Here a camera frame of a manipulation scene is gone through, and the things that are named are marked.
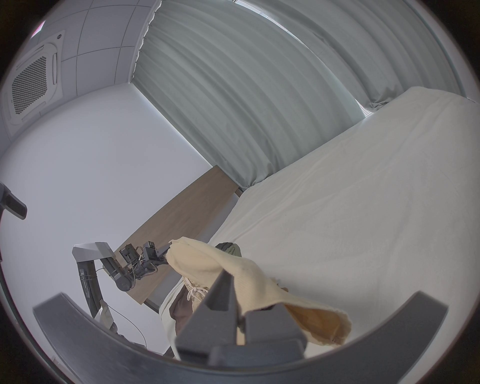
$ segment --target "wall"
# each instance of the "wall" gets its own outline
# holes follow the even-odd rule
[[[0,116],[0,157],[23,130],[40,116],[74,98],[130,79],[137,43],[157,0],[64,0],[45,17],[42,30],[29,39],[18,58],[62,30],[63,98],[29,117],[14,137],[8,137]]]
[[[27,219],[4,214],[2,268],[26,325],[49,356],[32,307],[65,292],[88,310],[72,256],[76,243],[116,249],[210,165],[132,84],[89,93],[41,117],[0,160],[0,180],[27,204]],[[98,272],[104,299],[163,353],[158,314]],[[140,333],[113,313],[119,333]]]

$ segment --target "green-gray curtain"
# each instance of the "green-gray curtain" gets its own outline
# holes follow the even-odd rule
[[[164,0],[133,83],[243,188],[364,118],[316,54],[227,0]]]
[[[463,95],[435,36],[403,0],[245,1],[307,45],[370,111],[416,85]]]

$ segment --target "air vent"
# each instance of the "air vent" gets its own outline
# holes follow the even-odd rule
[[[0,92],[1,114],[9,136],[38,119],[43,108],[62,99],[60,31],[43,40],[18,60]]]
[[[13,80],[12,98],[15,114],[20,115],[27,107],[45,96],[47,90],[47,58],[41,56]]]

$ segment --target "gray curtain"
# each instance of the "gray curtain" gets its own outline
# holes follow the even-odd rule
[[[435,37],[403,0],[246,0],[317,55],[370,111],[412,86],[461,95]]]
[[[229,0],[164,0],[133,83],[243,188],[364,118],[310,49]]]

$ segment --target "bed frame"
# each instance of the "bed frame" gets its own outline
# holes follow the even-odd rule
[[[218,166],[211,168],[132,233],[115,251],[117,260],[122,266],[126,265],[120,249],[129,243],[137,247],[153,241],[159,248],[182,236],[199,238],[234,193],[241,195],[239,186]],[[158,272],[137,280],[127,293],[142,304],[171,271],[171,266],[161,265]]]

